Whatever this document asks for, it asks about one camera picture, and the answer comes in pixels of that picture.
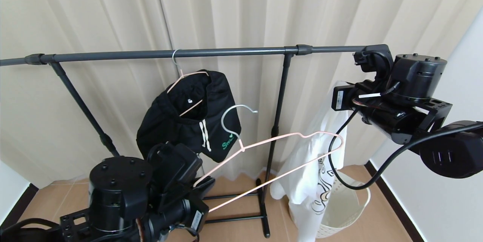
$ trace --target metal hook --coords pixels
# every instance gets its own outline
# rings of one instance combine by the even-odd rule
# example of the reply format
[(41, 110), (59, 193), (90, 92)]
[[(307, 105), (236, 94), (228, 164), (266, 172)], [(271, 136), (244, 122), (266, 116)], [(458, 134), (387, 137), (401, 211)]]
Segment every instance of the metal hook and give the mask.
[(233, 105), (232, 107), (230, 107), (230, 108), (226, 109), (226, 111), (225, 111), (225, 112), (223, 113), (223, 115), (221, 116), (221, 126), (223, 127), (223, 129), (224, 129), (226, 132), (231, 133), (231, 134), (234, 134), (236, 137), (238, 137), (238, 139), (241, 139), (241, 138), (240, 138), (240, 135), (239, 135), (239, 134), (237, 134), (237, 133), (236, 133), (236, 132), (234, 132), (234, 131), (228, 130), (228, 129), (225, 127), (224, 120), (225, 120), (225, 116), (226, 116), (226, 114), (228, 113), (228, 111), (230, 111), (230, 110), (231, 110), (231, 109), (233, 109), (233, 108), (240, 107), (240, 106), (242, 106), (242, 107), (245, 107), (245, 108), (249, 109), (250, 111), (252, 111), (252, 113), (258, 113), (258, 111), (256, 111), (256, 110), (255, 110), (255, 111), (254, 111), (254, 110), (252, 110), (252, 108), (248, 107), (248, 106), (247, 106), (247, 105), (245, 105), (245, 104)]
[(181, 65), (178, 64), (178, 62), (176, 62), (176, 59), (174, 58), (174, 54), (176, 54), (176, 51), (179, 51), (180, 49), (175, 49), (173, 51), (173, 55), (171, 55), (171, 61), (173, 61), (174, 65), (176, 65), (176, 67), (178, 68), (178, 74), (179, 72), (181, 71), (181, 76), (183, 76), (183, 70), (181, 69)]

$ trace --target green embroidered logo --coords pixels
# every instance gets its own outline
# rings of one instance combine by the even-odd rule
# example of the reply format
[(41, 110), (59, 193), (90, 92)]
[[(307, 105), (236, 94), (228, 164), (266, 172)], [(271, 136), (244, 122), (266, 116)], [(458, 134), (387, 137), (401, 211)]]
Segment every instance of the green embroidered logo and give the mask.
[(228, 139), (227, 142), (223, 142), (223, 144), (221, 144), (224, 150), (226, 150), (226, 148), (230, 145), (233, 139), (234, 139), (233, 134), (230, 134), (230, 139)]

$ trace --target beige curtain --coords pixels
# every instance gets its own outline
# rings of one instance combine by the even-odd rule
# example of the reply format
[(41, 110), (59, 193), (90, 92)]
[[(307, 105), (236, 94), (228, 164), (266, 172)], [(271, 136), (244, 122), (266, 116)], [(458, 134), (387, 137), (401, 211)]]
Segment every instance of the beige curtain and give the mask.
[[(483, 0), (0, 0), (0, 58), (31, 53), (368, 45), (393, 55), (447, 58)], [(184, 72), (226, 74), (240, 109), (244, 143), (270, 136), (282, 56), (179, 58)], [(152, 100), (178, 75), (169, 59), (63, 64), (78, 92), (125, 156)], [(38, 187), (87, 175), (110, 154), (49, 66), (1, 68), (1, 159)], [(295, 56), (280, 133), (302, 130), (336, 80), (367, 75), (350, 53)], [(384, 136), (359, 118), (349, 126), (345, 163), (365, 163)], [(277, 142), (274, 168), (297, 138)], [(269, 146), (248, 150), (218, 174), (256, 175)], [(204, 170), (215, 163), (204, 157)]]

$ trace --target barcode label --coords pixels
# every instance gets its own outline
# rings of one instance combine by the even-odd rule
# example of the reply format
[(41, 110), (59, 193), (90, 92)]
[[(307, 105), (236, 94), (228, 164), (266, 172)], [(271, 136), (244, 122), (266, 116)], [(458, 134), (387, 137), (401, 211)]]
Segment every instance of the barcode label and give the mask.
[(342, 108), (342, 98), (344, 96), (344, 91), (338, 91), (337, 92), (337, 103), (335, 105), (336, 110), (339, 110)]
[(200, 211), (196, 211), (195, 217), (193, 218), (193, 223), (191, 223), (191, 228), (198, 231), (198, 225), (200, 224), (201, 219), (202, 219), (202, 213), (200, 213)]

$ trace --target clothing rack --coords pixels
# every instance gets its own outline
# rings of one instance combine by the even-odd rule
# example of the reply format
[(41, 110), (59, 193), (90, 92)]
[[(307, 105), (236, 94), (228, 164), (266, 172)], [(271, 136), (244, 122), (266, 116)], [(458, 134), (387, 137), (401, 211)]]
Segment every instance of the clothing rack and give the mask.
[[(275, 112), (275, 120), (271, 129), (271, 137), (279, 135), (279, 121), (281, 107), (283, 104), (283, 96), (285, 94), (285, 86), (287, 84), (288, 69), (294, 55), (307, 55), (311, 53), (327, 53), (327, 52), (355, 52), (362, 51), (364, 46), (280, 46), (274, 48), (233, 48), (233, 49), (179, 49), (176, 51), (176, 57), (215, 57), (215, 56), (245, 56), (245, 55), (275, 55), (283, 54), (283, 70), (281, 73), (280, 89), (278, 94), (277, 108)], [(0, 66), (7, 65), (50, 65), (55, 73), (60, 77), (67, 90), (74, 98), (80, 109), (90, 121), (92, 127), (97, 131), (100, 140), (104, 146), (111, 152), (113, 156), (119, 156), (111, 138), (102, 130), (99, 123), (95, 120), (87, 105), (70, 81), (66, 72), (60, 65), (62, 62), (76, 61), (93, 61), (93, 60), (123, 60), (123, 59), (150, 59), (150, 58), (171, 58), (174, 51), (116, 51), (116, 52), (91, 52), (91, 53), (70, 53), (70, 54), (32, 54), (24, 58), (4, 59), (0, 60)], [(272, 141), (269, 149), (269, 158), (267, 161), (267, 172), (265, 181), (269, 180), (271, 165), (273, 160), (273, 152), (275, 150), (276, 141)], [(257, 179), (256, 184), (261, 185), (261, 180)], [(205, 223), (218, 223), (228, 221), (238, 221), (247, 219), (260, 218), (262, 221), (263, 233), (266, 238), (270, 237), (269, 221), (267, 210), (265, 207), (265, 198), (267, 196), (267, 187), (260, 188), (255, 193), (247, 194), (247, 196), (258, 196), (258, 204), (260, 206), (260, 214), (257, 216), (240, 216), (229, 217), (223, 219), (207, 220)], [(226, 194), (222, 196), (205, 197), (207, 199), (225, 199), (236, 197), (237, 194)]]

